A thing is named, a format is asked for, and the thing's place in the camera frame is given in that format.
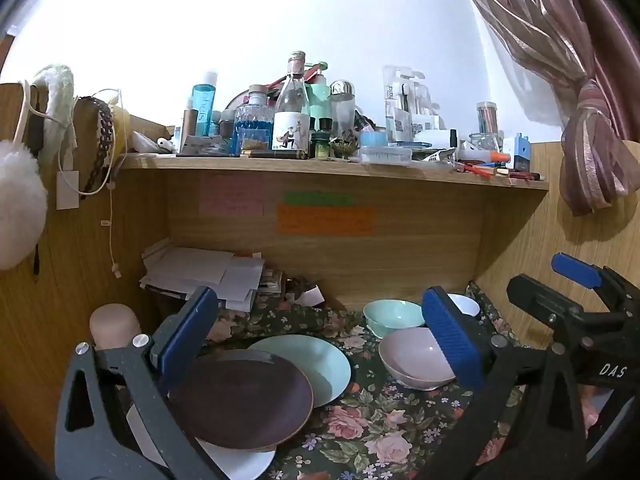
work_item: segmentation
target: blue bottle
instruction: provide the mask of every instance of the blue bottle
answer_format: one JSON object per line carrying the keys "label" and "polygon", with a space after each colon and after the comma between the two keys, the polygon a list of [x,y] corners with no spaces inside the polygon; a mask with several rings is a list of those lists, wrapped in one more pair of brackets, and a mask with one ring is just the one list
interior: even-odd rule
{"label": "blue bottle", "polygon": [[274,108],[267,105],[268,88],[249,86],[249,102],[236,108],[232,153],[270,150],[273,137]]}
{"label": "blue bottle", "polygon": [[209,124],[211,122],[211,111],[213,110],[213,98],[216,95],[217,82],[218,72],[216,70],[208,70],[204,74],[203,82],[195,85],[191,92],[193,108],[198,111],[196,137],[209,135]]}

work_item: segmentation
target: orange sticky note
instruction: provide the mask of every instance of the orange sticky note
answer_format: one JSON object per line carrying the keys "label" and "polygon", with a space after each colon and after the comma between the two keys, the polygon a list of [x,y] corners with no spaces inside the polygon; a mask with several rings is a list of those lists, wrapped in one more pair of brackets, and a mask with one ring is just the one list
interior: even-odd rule
{"label": "orange sticky note", "polygon": [[278,232],[287,235],[373,236],[373,209],[280,204]]}

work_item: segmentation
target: light blue plate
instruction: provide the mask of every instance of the light blue plate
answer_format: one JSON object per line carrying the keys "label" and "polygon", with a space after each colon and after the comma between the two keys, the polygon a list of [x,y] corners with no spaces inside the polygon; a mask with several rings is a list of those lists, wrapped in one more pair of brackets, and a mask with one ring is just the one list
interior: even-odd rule
{"label": "light blue plate", "polygon": [[276,335],[249,346],[292,362],[311,383],[314,408],[336,399],[351,381],[347,357],[331,343],[308,335]]}

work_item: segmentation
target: pink sticky note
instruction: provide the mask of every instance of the pink sticky note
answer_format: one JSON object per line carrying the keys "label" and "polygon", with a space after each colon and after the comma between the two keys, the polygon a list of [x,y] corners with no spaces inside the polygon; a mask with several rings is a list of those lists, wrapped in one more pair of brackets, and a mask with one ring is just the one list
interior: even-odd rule
{"label": "pink sticky note", "polygon": [[263,216],[264,181],[254,174],[207,174],[200,179],[202,216]]}

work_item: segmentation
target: pink bowl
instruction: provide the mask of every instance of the pink bowl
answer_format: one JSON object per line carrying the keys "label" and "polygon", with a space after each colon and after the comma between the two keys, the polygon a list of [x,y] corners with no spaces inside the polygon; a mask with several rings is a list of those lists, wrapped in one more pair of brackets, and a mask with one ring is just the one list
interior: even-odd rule
{"label": "pink bowl", "polygon": [[455,378],[428,328],[396,330],[380,342],[378,352],[389,373],[409,388],[433,390]]}

